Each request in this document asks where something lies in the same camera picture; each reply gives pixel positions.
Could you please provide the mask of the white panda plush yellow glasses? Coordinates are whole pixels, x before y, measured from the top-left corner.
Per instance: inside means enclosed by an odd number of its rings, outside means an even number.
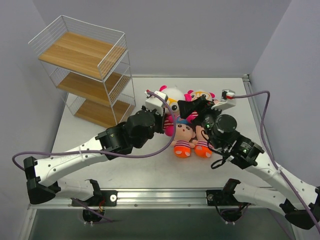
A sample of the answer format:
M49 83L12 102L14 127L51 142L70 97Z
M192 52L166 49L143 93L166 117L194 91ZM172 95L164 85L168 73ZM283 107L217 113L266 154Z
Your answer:
M177 119L180 116L180 109L178 101L185 100L184 94L177 87L167 87L163 85L159 89L160 92L167 95L167 104L174 113L174 117ZM164 120L164 133L171 137L174 131L174 118L171 115L169 109L165 106L165 120Z

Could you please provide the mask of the boy plush orange shorts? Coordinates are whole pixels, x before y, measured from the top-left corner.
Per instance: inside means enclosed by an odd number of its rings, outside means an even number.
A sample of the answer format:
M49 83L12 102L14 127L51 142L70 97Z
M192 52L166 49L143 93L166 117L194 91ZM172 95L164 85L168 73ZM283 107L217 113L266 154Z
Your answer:
M191 156L191 149L195 147L192 140L196 133L191 126L183 123L177 123L174 140L172 141L173 152L178 158L188 158Z
M204 159L211 158L213 152L208 147L208 136L206 135L204 128L200 125L196 125L194 129L196 140L194 147L195 154Z

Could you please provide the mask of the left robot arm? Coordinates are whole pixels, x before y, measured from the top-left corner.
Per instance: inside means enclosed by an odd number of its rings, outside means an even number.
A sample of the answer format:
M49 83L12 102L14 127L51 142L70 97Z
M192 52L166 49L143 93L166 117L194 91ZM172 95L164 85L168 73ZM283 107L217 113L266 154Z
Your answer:
M165 114L145 106L116 126L110 127L89 141L61 154L23 161L29 201L46 203L55 197L74 198L90 206L97 205L103 195L96 180L68 180L65 177L82 168L106 162L121 155L131 156L155 133L164 133Z

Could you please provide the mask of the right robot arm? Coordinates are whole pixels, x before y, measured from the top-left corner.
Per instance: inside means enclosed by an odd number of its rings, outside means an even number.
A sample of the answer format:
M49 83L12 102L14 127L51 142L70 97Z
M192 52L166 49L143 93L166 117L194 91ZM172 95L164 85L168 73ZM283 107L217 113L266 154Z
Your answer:
M235 96L226 96L219 103L203 96L193 101L178 101L182 118L197 113L192 123L203 127L205 143L222 157L222 164L231 163L273 187L273 190L267 190L229 179L221 193L222 200L228 205L238 201L273 210L303 230L319 228L319 187L293 175L275 162L266 147L237 131L236 119L222 113L235 105Z

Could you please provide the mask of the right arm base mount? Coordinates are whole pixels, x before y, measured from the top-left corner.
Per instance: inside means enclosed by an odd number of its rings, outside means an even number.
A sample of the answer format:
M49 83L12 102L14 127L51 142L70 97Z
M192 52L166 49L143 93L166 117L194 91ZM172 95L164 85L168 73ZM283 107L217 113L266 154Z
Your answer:
M236 200L235 188L241 182L237 179L230 178L222 189L206 190L206 202L208 206L244 206L247 202Z

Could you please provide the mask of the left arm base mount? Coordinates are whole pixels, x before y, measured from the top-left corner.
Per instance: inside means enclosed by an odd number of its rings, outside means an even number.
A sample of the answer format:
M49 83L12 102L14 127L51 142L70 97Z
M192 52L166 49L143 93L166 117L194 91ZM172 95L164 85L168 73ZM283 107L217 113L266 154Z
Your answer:
M88 207L115 207L118 200L118 191L102 190L96 180L89 179L90 197L87 199L77 198L80 203Z

